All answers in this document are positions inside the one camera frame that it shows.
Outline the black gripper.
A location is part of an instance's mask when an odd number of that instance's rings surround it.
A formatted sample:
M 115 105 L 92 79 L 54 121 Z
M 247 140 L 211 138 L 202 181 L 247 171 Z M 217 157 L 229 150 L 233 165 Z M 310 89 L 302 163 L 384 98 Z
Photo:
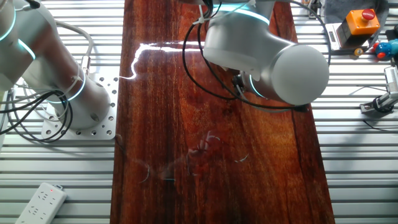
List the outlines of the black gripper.
M 246 76 L 243 74 L 235 75 L 232 79 L 234 90 L 236 93 L 244 93 L 248 91 L 248 82 L 246 81 Z

